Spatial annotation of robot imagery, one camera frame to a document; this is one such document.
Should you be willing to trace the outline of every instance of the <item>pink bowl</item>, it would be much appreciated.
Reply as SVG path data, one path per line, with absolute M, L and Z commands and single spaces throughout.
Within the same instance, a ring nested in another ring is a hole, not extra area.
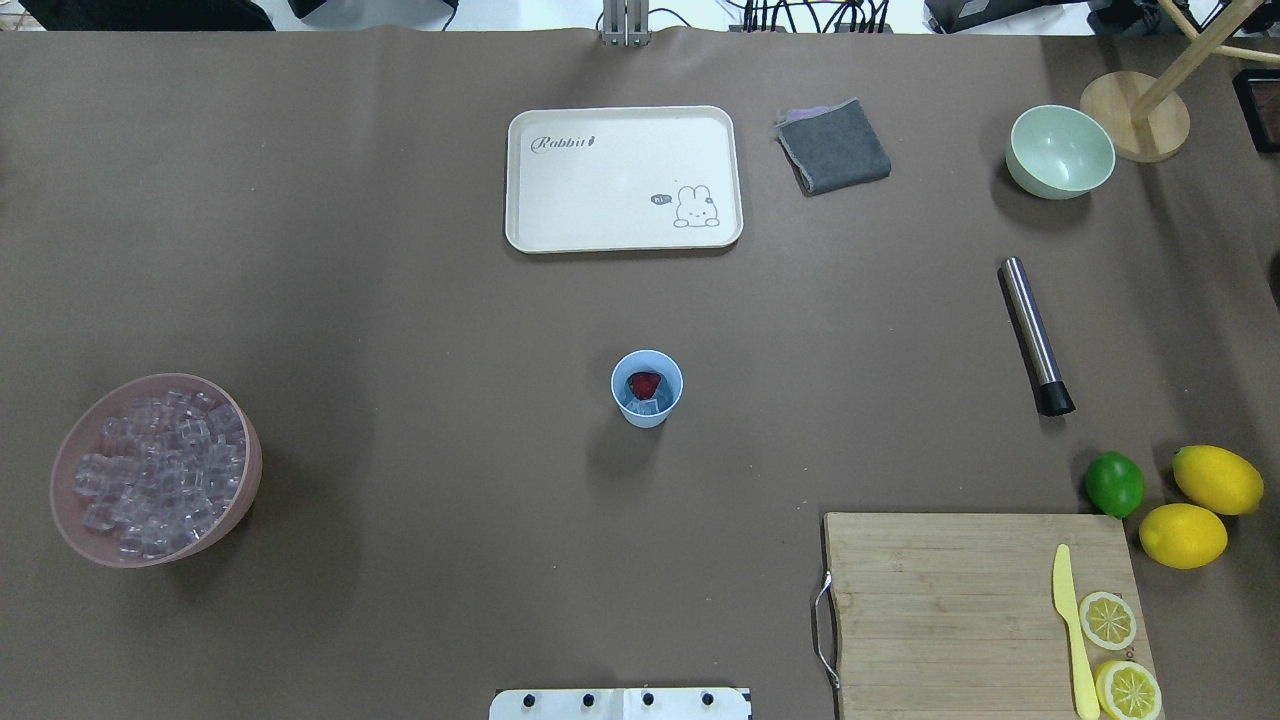
M 128 411 L 129 400 L 134 397 L 161 396 L 169 389 L 180 389 L 189 393 L 204 392 L 211 397 L 221 398 L 236 409 L 236 414 L 239 415 L 241 423 L 244 425 L 244 437 L 247 438 L 244 474 L 241 477 L 239 489 L 232 497 L 230 506 L 204 537 L 163 557 L 125 560 L 120 557 L 119 538 L 115 534 L 97 533 L 84 527 L 86 503 L 73 489 L 76 487 L 76 469 L 79 466 L 81 457 L 97 451 L 99 433 L 108 418 L 124 416 Z M 253 503 L 253 496 L 257 495 L 257 483 L 261 477 L 262 448 L 257 439 L 257 430 L 253 429 L 253 424 L 248 421 L 244 411 L 241 410 L 241 406 L 236 404 L 232 396 L 204 378 L 180 373 L 165 373 L 138 378 L 113 389 L 81 416 L 76 427 L 72 428 L 72 432 L 67 434 L 63 446 L 58 448 L 58 457 L 54 460 L 54 471 L 49 479 L 49 503 L 54 511 L 54 524 L 58 525 L 58 532 L 63 534 L 63 538 L 76 552 L 108 568 L 146 568 L 161 562 L 173 562 L 174 560 L 195 555 L 221 539 L 223 536 L 236 527 L 236 523 L 239 523 L 244 512 L 248 511 L 250 505 Z

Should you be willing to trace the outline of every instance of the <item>lemon slice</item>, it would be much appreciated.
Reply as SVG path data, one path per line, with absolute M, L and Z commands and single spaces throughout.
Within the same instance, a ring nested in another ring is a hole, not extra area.
M 1115 720 L 1155 720 L 1160 716 L 1156 676 L 1137 662 L 1107 660 L 1098 666 L 1094 685 L 1102 710 Z
M 1138 619 L 1123 597 L 1094 592 L 1080 601 L 1080 629 L 1103 650 L 1124 650 L 1138 635 Z

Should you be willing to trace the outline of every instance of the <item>bowl of ice cubes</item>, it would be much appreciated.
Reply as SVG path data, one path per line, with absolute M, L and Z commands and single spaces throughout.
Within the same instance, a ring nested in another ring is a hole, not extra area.
M 81 416 L 54 460 L 49 502 L 76 552 L 145 568 L 221 539 L 261 474 L 257 433 L 232 396 L 168 373 L 127 383 Z

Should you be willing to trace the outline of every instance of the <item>gray folded cloth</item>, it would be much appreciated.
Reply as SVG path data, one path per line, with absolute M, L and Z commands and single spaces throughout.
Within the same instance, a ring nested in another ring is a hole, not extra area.
M 835 108 L 788 110 L 776 129 L 810 195 L 878 181 L 892 169 L 856 97 Z

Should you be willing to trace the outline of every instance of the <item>green lime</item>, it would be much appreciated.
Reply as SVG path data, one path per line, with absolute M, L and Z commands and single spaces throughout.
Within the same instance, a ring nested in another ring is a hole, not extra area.
M 1084 474 L 1084 492 L 1098 510 L 1120 518 L 1142 505 L 1142 470 L 1119 452 L 1103 452 Z

